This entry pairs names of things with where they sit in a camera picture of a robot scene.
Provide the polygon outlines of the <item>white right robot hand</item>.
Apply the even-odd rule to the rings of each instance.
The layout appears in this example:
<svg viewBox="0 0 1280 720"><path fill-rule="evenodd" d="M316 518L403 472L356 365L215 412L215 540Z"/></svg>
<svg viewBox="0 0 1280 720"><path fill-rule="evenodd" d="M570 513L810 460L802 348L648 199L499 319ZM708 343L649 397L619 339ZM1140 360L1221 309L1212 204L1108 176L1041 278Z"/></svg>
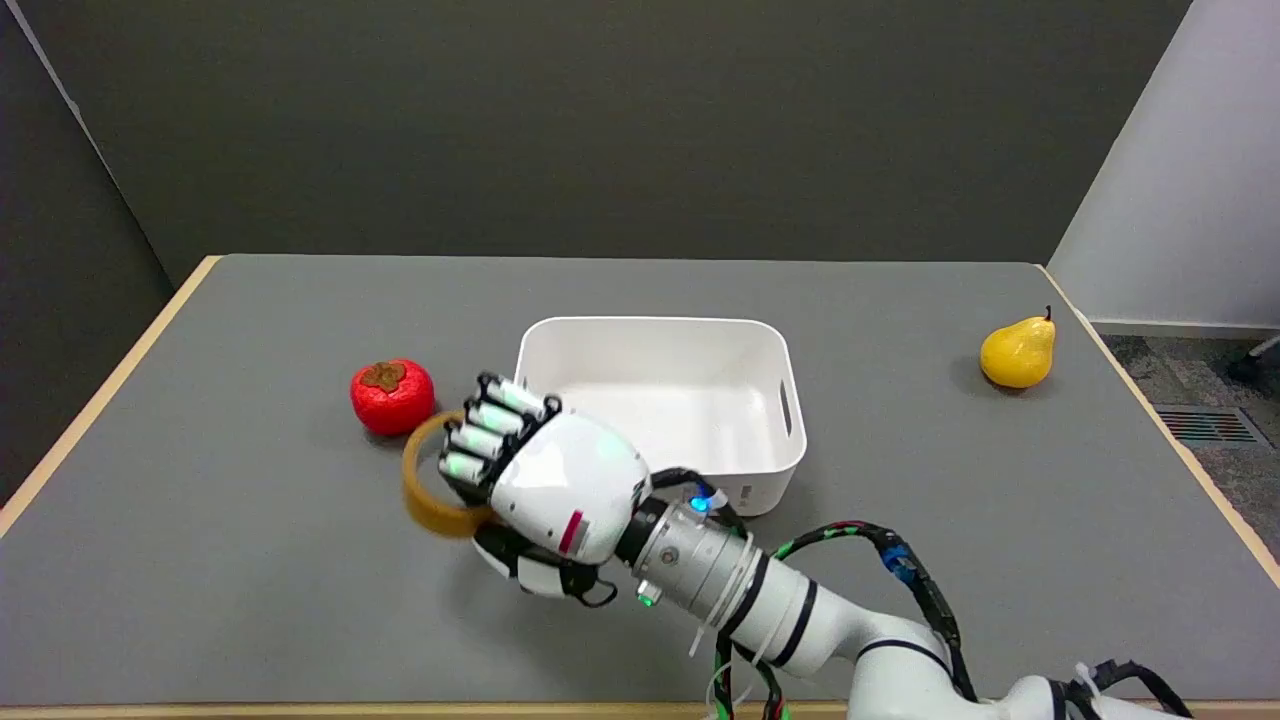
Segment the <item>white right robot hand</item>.
<svg viewBox="0 0 1280 720"><path fill-rule="evenodd" d="M467 507L493 512L472 546L522 592L585 607L596 589L604 603L617 596L599 571L653 492L646 461L620 433L484 372L463 416L445 424L438 469Z"/></svg>

